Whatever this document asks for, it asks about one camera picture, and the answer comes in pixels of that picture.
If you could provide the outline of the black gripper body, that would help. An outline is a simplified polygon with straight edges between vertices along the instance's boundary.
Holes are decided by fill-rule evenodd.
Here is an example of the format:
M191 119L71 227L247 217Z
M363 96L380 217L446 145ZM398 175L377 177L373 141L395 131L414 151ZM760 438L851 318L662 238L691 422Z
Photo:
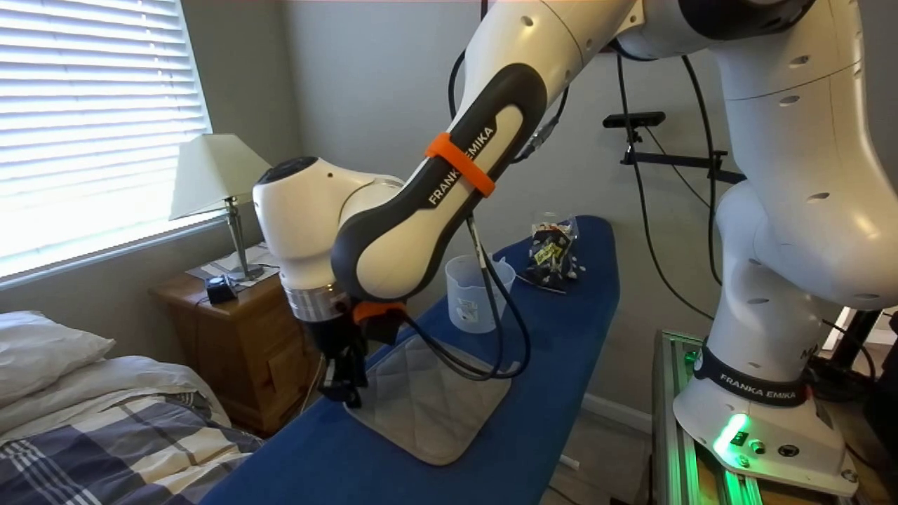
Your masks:
M329 323L313 323L308 335L325 360L325 370L332 370L342 381L342 389L348 389L352 374L366 370L367 342L393 344L401 323L401 312L384 312L363 321L336 318Z

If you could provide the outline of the metal robot base stand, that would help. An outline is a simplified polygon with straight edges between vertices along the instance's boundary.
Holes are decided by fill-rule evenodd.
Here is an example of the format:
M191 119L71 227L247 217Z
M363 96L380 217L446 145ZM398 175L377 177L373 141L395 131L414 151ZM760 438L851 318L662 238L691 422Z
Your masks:
M700 337L658 335L652 492L661 505L853 505L858 468L815 395L766 408L703 388L700 354Z

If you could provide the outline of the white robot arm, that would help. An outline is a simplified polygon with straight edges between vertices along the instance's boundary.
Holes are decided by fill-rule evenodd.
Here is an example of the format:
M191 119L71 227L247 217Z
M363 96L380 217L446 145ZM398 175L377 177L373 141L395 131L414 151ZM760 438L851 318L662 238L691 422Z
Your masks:
M495 0L411 177L307 158L252 189L325 395L360 405L367 321L395 321L436 277L595 57L705 54L739 179L717 200L722 291L675 417L731 471L857 495L805 370L839 309L898 304L896 29L898 0Z

